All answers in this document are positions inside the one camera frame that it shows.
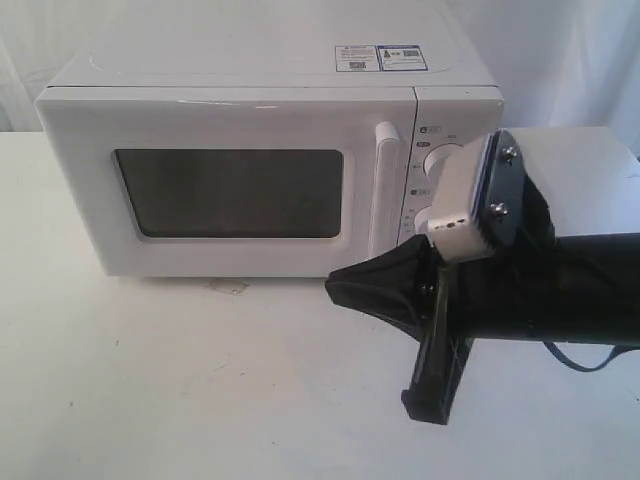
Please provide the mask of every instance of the white curtain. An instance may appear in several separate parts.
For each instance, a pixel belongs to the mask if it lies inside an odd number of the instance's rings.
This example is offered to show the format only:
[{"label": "white curtain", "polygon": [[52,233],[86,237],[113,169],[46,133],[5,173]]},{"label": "white curtain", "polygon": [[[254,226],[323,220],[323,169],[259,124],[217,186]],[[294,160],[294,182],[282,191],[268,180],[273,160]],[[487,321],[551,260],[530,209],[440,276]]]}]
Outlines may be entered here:
[{"label": "white curtain", "polygon": [[[0,0],[0,131],[40,129],[33,100],[126,1]],[[501,86],[506,126],[609,125],[640,153],[640,0],[445,1]]]}]

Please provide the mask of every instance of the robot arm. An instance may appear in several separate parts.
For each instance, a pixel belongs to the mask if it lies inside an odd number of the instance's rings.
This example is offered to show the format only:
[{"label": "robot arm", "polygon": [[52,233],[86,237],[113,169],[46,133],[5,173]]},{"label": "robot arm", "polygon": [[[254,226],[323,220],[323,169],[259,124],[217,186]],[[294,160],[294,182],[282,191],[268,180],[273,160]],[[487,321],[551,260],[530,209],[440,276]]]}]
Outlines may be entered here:
[{"label": "robot arm", "polygon": [[[546,161],[557,154],[562,162],[576,133],[589,137],[585,144],[597,140],[587,155],[617,152],[629,161],[630,154],[604,129],[571,129],[569,138],[562,129],[535,130],[533,142],[527,129],[515,136],[501,130],[450,157],[418,235],[326,282],[336,305],[420,342],[402,393],[415,420],[448,422],[474,338],[543,341],[578,369],[550,342],[617,345],[611,358],[640,346],[640,228],[557,237],[524,161],[525,154]],[[564,148],[549,149],[545,138]],[[590,215],[580,205],[574,210],[576,218]]]}]

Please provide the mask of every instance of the microwave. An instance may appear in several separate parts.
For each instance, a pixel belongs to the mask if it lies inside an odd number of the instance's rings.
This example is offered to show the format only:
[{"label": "microwave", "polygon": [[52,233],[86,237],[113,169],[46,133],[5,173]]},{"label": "microwave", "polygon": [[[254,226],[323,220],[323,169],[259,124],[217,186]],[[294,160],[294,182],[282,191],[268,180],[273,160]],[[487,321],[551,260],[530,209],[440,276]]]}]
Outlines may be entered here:
[{"label": "microwave", "polygon": [[503,105],[433,0],[134,2],[36,102],[105,272],[135,277],[391,250]]}]

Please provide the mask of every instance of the label sticker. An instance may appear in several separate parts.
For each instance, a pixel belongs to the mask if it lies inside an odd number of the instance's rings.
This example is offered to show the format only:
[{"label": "label sticker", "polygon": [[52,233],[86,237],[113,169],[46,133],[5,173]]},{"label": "label sticker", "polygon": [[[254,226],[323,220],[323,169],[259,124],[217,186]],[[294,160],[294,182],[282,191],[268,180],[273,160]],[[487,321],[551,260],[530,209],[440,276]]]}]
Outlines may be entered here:
[{"label": "label sticker", "polygon": [[336,47],[336,71],[379,72],[375,45],[344,45]]},{"label": "label sticker", "polygon": [[383,72],[428,70],[419,45],[378,45]]}]

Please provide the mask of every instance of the microwave window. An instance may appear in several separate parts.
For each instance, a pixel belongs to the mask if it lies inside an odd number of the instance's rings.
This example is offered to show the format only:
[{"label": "microwave window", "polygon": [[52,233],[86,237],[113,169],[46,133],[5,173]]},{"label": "microwave window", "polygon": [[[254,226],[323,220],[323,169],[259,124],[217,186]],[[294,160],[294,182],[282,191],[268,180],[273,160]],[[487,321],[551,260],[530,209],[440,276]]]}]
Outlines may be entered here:
[{"label": "microwave window", "polygon": [[343,157],[336,150],[116,150],[148,237],[333,238]]}]

